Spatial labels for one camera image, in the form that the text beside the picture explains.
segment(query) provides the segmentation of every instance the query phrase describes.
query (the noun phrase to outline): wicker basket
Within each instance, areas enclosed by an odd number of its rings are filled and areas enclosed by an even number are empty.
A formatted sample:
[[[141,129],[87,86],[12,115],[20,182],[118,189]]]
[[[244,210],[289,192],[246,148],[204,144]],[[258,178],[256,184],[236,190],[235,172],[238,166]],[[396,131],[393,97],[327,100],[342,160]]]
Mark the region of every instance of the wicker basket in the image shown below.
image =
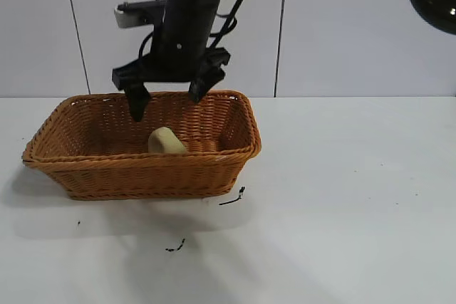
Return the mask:
[[[147,153],[149,134],[162,126],[189,153]],[[142,122],[130,118],[123,94],[82,95],[53,111],[22,159],[72,199],[183,198],[226,194],[260,149],[249,101],[234,91],[211,92],[198,105],[187,93],[153,93]]]

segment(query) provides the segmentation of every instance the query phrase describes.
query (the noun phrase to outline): metal bracket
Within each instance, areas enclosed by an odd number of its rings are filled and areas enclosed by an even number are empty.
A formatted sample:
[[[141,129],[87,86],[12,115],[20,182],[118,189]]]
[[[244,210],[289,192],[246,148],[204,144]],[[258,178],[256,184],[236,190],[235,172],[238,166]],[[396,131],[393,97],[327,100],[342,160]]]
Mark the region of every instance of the metal bracket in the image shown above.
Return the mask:
[[[163,21],[166,0],[141,1],[118,5],[114,9],[115,20],[119,28],[135,28],[137,26],[158,26]]]

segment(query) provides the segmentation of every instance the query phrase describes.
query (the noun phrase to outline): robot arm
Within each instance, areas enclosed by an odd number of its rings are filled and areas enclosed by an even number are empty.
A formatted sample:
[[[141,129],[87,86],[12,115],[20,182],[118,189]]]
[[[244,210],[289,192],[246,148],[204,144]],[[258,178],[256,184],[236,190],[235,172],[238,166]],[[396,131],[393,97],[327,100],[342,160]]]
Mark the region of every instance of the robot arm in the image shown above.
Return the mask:
[[[150,94],[144,82],[190,82],[189,94],[200,101],[224,78],[222,65],[230,55],[218,48],[221,38],[236,26],[237,0],[221,31],[211,34],[220,0],[155,0],[121,4],[115,14],[119,27],[154,25],[142,43],[138,59],[113,70],[113,82],[124,90],[135,121],[141,121]],[[421,16],[432,25],[456,33],[456,0],[412,0]],[[214,40],[207,47],[209,37]],[[143,54],[148,39],[149,53]]]

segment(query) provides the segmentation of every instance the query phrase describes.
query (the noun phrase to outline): black mark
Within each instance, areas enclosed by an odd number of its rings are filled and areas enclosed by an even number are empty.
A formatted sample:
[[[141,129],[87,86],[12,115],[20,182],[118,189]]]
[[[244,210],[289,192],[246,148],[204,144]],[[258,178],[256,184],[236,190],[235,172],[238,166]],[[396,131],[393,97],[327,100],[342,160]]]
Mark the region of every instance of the black mark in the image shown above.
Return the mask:
[[[237,199],[233,199],[233,200],[228,201],[228,202],[219,203],[219,206],[224,206],[225,204],[231,204],[231,203],[239,201],[242,198],[242,195],[244,194],[244,190],[245,190],[245,187],[242,187],[239,190],[239,196],[237,197]]]
[[[184,246],[184,243],[185,243],[185,239],[182,239],[179,247],[177,248],[166,248],[166,251],[168,252],[177,252],[177,251],[180,251],[180,249]]]

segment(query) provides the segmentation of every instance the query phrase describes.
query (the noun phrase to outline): basket rim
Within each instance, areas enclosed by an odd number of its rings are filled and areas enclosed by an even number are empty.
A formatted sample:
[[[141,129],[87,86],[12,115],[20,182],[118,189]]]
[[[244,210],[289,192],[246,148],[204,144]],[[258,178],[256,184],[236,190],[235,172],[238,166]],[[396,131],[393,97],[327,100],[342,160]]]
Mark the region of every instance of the basket rim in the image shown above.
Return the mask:
[[[161,97],[181,97],[182,94],[186,94],[187,92],[151,92],[151,96],[154,98],[161,98]],[[43,134],[46,134],[47,131],[52,127],[53,121],[58,117],[59,112],[66,108],[71,103],[74,103],[78,100],[112,100],[116,98],[123,98],[125,97],[122,93],[108,93],[108,94],[91,94],[91,95],[75,95],[68,99],[62,101],[56,109],[51,113],[51,115],[46,119],[46,121],[42,124],[38,132],[33,136],[31,141],[27,144],[24,153],[22,154],[22,160],[28,166],[32,166],[33,164],[54,164],[56,167],[59,165],[65,164],[72,164],[74,167],[78,163],[87,162],[121,162],[121,161],[154,161],[168,164],[168,163],[176,163],[179,160],[185,160],[185,163],[188,163],[191,159],[195,159],[196,162],[198,158],[204,158],[207,161],[212,159],[216,160],[220,157],[228,157],[231,159],[231,162],[234,160],[231,157],[235,157],[235,159],[239,159],[240,157],[243,159],[250,159],[255,157],[259,154],[261,149],[261,139],[259,136],[259,131],[257,127],[257,123],[254,119],[252,107],[250,105],[249,99],[244,94],[237,92],[235,90],[213,90],[207,94],[207,96],[215,96],[215,97],[236,97],[237,100],[241,100],[244,104],[244,109],[246,110],[247,117],[249,119],[249,130],[251,131],[252,135],[252,143],[246,147],[241,149],[234,149],[234,150],[222,150],[218,152],[191,152],[186,154],[160,154],[160,153],[138,153],[138,154],[107,154],[107,155],[93,155],[93,156],[62,156],[62,157],[38,157],[33,154],[34,147],[37,143],[39,143],[39,139]]]

